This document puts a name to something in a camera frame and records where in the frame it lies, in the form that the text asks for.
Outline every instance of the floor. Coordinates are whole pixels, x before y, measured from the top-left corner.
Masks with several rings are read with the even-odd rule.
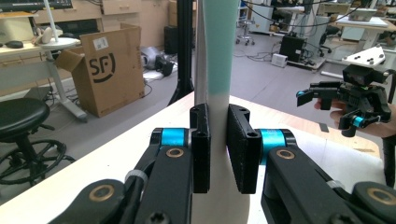
[[[320,71],[341,73],[345,66],[325,63],[316,72],[289,65],[285,68],[276,67],[269,62],[271,58],[269,53],[278,51],[278,42],[281,38],[274,35],[252,36],[255,38],[254,46],[245,46],[243,43],[235,45],[231,95],[333,127],[328,111],[315,110],[313,102],[297,107],[295,95],[297,91],[307,89],[312,82],[339,80],[334,77],[322,76]],[[335,44],[336,46],[341,45],[341,47],[335,48],[332,54],[326,54],[325,57],[340,60],[343,56],[352,54],[356,48],[356,43]],[[169,77],[148,79],[148,85],[145,87],[147,96],[100,119],[89,115],[87,123],[74,118],[62,106],[49,102],[51,113],[45,123],[55,127],[56,130],[52,132],[41,129],[38,133],[31,135],[31,139],[52,138],[59,140],[67,145],[68,155],[79,159],[167,107],[176,85],[177,71]],[[68,90],[67,94],[74,97],[73,95],[76,93],[72,80],[67,80],[64,86]],[[381,146],[380,139],[362,133],[358,133],[358,135],[367,137]],[[13,146],[0,144],[0,147],[11,148]],[[67,162],[62,162],[49,175],[56,173],[66,165],[68,165]],[[28,184],[0,185],[0,204],[6,203],[29,188]]]

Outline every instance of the black stool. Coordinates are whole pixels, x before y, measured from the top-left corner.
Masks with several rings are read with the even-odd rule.
[[[38,127],[53,130],[42,124],[49,114],[47,104],[37,99],[21,98],[0,102],[0,142],[16,143],[18,146],[0,158],[0,184],[29,182],[33,186],[38,178],[44,179],[45,174],[61,160],[75,161],[64,155],[66,145],[63,143],[55,140],[29,141],[28,135],[36,132]],[[33,145],[38,144],[46,146],[36,152]],[[29,174],[21,175],[22,170],[27,169]]]

